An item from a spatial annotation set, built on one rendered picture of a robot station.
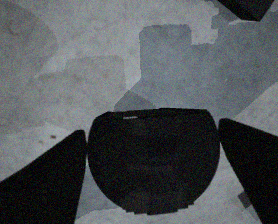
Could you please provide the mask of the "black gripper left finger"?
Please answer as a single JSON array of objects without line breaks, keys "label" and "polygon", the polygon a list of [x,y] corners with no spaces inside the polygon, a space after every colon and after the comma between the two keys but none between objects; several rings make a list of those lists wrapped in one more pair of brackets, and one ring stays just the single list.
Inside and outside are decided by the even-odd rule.
[{"label": "black gripper left finger", "polygon": [[85,130],[76,130],[0,182],[0,224],[74,224],[86,169]]}]

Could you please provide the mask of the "dark grey controller unit with rocker switches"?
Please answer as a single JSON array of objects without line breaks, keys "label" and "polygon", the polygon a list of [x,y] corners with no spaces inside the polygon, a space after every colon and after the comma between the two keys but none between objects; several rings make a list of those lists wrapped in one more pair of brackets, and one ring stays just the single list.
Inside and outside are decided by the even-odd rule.
[{"label": "dark grey controller unit with rocker switches", "polygon": [[88,164],[102,193],[134,215],[178,212],[211,184],[220,160],[207,109],[105,112],[92,122]]}]

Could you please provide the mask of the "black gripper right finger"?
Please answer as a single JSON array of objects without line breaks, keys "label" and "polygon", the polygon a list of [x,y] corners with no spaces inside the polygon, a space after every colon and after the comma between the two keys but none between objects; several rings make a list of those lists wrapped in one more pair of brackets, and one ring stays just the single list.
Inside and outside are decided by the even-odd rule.
[{"label": "black gripper right finger", "polygon": [[225,156],[262,224],[278,224],[278,136],[228,118],[218,122]]}]

